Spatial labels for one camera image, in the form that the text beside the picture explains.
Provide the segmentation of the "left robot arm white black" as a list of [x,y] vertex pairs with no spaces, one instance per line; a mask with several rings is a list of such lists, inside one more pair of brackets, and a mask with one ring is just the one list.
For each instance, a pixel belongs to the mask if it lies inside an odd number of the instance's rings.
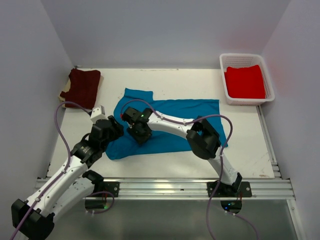
[[90,133],[68,150],[60,169],[26,200],[17,199],[12,204],[12,239],[21,232],[30,240],[45,240],[58,219],[76,203],[103,194],[103,177],[90,167],[109,143],[123,136],[124,127],[113,116],[93,118],[92,122]]

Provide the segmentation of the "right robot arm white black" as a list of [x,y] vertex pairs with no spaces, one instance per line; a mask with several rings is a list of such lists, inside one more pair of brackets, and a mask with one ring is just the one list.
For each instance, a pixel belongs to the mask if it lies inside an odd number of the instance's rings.
[[235,196],[241,190],[243,178],[224,154],[227,143],[221,143],[220,134],[207,118],[179,118],[151,108],[140,112],[133,107],[128,107],[121,115],[121,119],[128,124],[127,132],[140,145],[146,143],[154,131],[187,140],[193,154],[208,161],[219,174],[223,192],[227,196]]

